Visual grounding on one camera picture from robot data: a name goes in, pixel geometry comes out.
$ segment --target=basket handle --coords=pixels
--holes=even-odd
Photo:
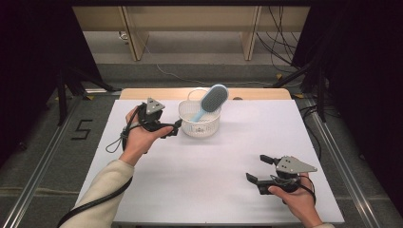
[[[193,89],[192,91],[190,91],[189,94],[187,94],[187,101],[190,101],[190,94],[192,94],[194,91],[197,91],[197,90],[203,90],[205,92],[208,91],[207,89],[205,89],[203,87],[197,87],[197,88]]]

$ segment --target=white plastic basket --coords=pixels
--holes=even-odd
[[[195,90],[205,90],[203,88],[196,88]],[[201,101],[191,101],[190,94],[195,90],[189,92],[187,101],[179,103],[179,116],[182,119],[182,131],[195,138],[205,138],[214,135],[220,127],[220,112],[221,108],[214,112],[205,113],[197,123],[190,122],[201,109]]]

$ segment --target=white tabletop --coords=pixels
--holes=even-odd
[[[112,108],[79,198],[95,175],[117,159],[106,147],[125,126],[125,114],[145,101],[119,100]],[[179,119],[180,101],[165,105],[162,123]],[[292,100],[227,101],[218,132],[205,139],[178,136],[158,139],[138,164],[120,204],[116,222],[156,225],[281,225],[298,222],[281,199],[262,196],[245,173],[260,180],[276,175],[274,165],[260,161],[294,156],[317,168],[310,173],[323,221],[344,222],[317,159],[297,106]]]

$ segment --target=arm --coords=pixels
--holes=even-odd
[[[301,179],[301,184],[312,190],[312,185],[306,178]],[[332,228],[332,224],[324,224],[315,208],[314,199],[304,189],[299,188],[293,193],[286,193],[281,188],[270,186],[269,191],[282,198],[291,213],[296,216],[306,228]]]
[[[135,109],[131,110],[126,115],[125,118],[127,122],[131,115],[133,115],[134,110]],[[161,128],[154,132],[148,132],[142,127],[132,129],[129,133],[124,153],[118,160],[112,161],[98,173],[86,193],[74,208],[107,196],[121,188],[133,176],[134,165],[140,157],[149,150],[152,143],[171,131],[171,126]],[[122,197],[123,194],[100,205],[89,208],[67,220],[61,227],[110,227],[116,216]]]

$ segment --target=floor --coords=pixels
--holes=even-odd
[[[139,62],[133,62],[128,45],[118,32],[85,32],[85,36],[104,81],[121,88],[216,83],[263,87],[294,70],[270,54],[259,40],[253,59],[245,61],[236,32],[152,32]],[[273,46],[268,34],[259,36],[268,47]],[[297,33],[288,33],[285,37],[290,46],[297,43]],[[289,60],[288,50],[275,45],[275,51],[286,60]],[[300,82],[298,78],[286,88],[299,108],[314,105],[312,96],[315,94],[300,94]],[[101,91],[91,83],[84,85]],[[82,170],[90,166],[109,111],[117,99],[119,92],[88,93],[84,99],[68,96],[66,124],[57,126],[55,92],[48,101],[48,109],[43,111],[25,140],[28,148],[15,151],[0,169],[0,223],[7,223],[4,227],[54,227],[73,206],[86,178]],[[326,100],[325,116],[326,123],[323,123],[313,112],[307,116],[306,123],[346,220],[336,227],[403,227],[402,217],[365,158],[359,157],[359,150],[331,99]],[[77,131],[78,126],[90,131],[86,135]]]

